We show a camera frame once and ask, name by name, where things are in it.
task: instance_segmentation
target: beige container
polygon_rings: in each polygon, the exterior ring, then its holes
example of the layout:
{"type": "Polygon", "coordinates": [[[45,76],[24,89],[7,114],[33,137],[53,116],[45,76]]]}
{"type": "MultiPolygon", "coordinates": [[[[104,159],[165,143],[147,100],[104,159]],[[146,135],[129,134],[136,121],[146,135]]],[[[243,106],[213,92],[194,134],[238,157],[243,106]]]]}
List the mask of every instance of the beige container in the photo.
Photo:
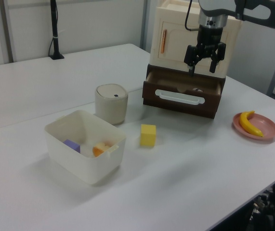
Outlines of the beige container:
{"type": "Polygon", "coordinates": [[[88,184],[95,184],[120,165],[126,135],[104,120],[78,110],[45,126],[49,155],[65,169],[88,184]],[[63,142],[71,140],[80,145],[80,153],[63,142]],[[98,157],[92,154],[97,143],[110,148],[98,157]]]}
{"type": "Polygon", "coordinates": [[[106,122],[121,124],[127,112],[128,93],[118,84],[105,84],[95,90],[95,114],[106,122]]]}

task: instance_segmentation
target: yellow block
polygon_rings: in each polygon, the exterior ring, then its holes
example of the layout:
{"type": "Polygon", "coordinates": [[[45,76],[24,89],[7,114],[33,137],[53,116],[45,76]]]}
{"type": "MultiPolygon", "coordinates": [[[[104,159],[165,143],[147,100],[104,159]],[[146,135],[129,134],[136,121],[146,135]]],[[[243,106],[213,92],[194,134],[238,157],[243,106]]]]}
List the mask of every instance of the yellow block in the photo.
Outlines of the yellow block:
{"type": "Polygon", "coordinates": [[[157,129],[155,125],[142,124],[141,142],[142,146],[154,146],[156,143],[157,129]]]}

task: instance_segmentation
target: pink plate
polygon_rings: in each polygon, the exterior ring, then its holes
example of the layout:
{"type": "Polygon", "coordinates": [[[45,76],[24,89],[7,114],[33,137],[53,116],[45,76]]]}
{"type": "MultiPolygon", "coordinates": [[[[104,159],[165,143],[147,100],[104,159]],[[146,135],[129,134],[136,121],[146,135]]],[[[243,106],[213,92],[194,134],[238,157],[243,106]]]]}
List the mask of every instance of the pink plate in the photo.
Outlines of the pink plate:
{"type": "Polygon", "coordinates": [[[241,113],[238,113],[237,115],[234,116],[233,124],[235,128],[239,132],[241,132],[243,135],[253,139],[257,139],[257,140],[270,140],[273,137],[275,137],[275,123],[272,120],[256,113],[252,114],[248,118],[252,125],[254,125],[255,127],[259,128],[262,131],[264,136],[260,137],[260,136],[251,135],[242,128],[242,126],[239,123],[240,115],[241,113]]]}

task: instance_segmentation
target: toy banana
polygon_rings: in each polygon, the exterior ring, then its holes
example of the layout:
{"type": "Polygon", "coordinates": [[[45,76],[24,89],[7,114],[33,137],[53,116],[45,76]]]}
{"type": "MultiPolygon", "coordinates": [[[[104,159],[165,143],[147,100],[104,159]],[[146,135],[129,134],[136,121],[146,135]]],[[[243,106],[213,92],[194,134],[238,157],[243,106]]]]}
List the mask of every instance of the toy banana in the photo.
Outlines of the toy banana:
{"type": "Polygon", "coordinates": [[[262,131],[260,131],[257,127],[255,127],[254,125],[252,125],[249,120],[248,117],[251,114],[254,114],[254,111],[250,111],[250,112],[243,112],[240,115],[240,119],[239,119],[239,123],[241,125],[241,127],[248,132],[251,135],[255,135],[255,136],[260,136],[263,137],[263,133],[262,131]]]}

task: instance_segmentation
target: open drawer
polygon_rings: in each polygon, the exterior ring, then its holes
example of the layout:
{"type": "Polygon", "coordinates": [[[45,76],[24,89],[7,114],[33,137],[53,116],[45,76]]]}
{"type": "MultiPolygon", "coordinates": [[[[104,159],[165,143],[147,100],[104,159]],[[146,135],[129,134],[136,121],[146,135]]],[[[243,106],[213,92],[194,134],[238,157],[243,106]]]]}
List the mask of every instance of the open drawer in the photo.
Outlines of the open drawer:
{"type": "Polygon", "coordinates": [[[145,105],[214,118],[225,78],[208,77],[148,65],[143,86],[145,105]]]}

